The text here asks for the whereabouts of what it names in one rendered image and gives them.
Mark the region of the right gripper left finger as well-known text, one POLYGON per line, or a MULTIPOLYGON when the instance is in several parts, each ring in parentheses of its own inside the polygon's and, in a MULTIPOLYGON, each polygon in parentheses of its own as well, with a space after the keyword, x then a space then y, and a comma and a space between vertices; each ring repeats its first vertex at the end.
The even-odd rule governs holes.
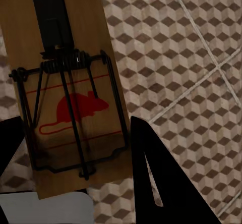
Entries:
POLYGON ((20 116, 0 122, 0 176, 6 169, 24 137, 20 116))

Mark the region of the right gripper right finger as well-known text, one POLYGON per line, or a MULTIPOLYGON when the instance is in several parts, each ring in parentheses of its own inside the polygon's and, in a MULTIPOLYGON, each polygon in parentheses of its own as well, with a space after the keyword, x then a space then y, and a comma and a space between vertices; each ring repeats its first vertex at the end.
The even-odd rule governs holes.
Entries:
POLYGON ((130 122, 136 224, 221 224, 150 124, 130 122), (155 204, 146 159, 164 207, 155 204))

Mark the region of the mousetrap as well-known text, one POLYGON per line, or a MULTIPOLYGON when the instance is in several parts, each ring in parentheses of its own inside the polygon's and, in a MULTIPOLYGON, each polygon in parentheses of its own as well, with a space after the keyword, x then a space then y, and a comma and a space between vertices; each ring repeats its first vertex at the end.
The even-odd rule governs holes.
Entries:
POLYGON ((0 25, 38 199, 133 176, 102 0, 0 0, 0 25))

